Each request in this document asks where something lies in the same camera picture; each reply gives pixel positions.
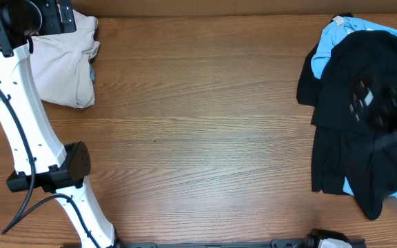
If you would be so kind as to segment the beige khaki shorts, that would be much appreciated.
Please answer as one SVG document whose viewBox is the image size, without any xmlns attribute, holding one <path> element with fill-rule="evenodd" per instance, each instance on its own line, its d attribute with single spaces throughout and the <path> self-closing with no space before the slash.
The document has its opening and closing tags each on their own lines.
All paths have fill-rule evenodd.
<svg viewBox="0 0 397 248">
<path fill-rule="evenodd" d="M 94 40 L 98 19 L 73 13 L 75 32 L 32 38 L 30 62 L 41 100 L 82 109 L 95 102 L 89 63 L 100 46 Z"/>
</svg>

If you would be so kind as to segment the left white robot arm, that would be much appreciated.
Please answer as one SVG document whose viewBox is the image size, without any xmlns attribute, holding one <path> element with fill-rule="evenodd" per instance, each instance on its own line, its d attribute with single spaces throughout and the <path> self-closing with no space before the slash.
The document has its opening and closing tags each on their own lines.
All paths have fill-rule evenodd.
<svg viewBox="0 0 397 248">
<path fill-rule="evenodd" d="M 121 247 L 92 190 L 86 144 L 61 143 L 34 84 L 32 37 L 76 28 L 69 1 L 0 0 L 0 123 L 14 159 L 6 183 L 10 191 L 28 196 L 40 187 L 48 200 L 57 201 L 82 247 Z"/>
</svg>

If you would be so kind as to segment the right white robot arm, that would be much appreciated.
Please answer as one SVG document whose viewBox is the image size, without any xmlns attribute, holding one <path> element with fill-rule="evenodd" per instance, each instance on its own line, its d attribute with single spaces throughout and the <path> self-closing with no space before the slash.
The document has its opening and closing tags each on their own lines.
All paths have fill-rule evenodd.
<svg viewBox="0 0 397 248">
<path fill-rule="evenodd" d="M 364 76 L 323 85 L 300 78 L 300 104 L 314 107 L 312 191 L 340 195 L 347 183 L 370 220 L 397 192 L 397 82 Z"/>
</svg>

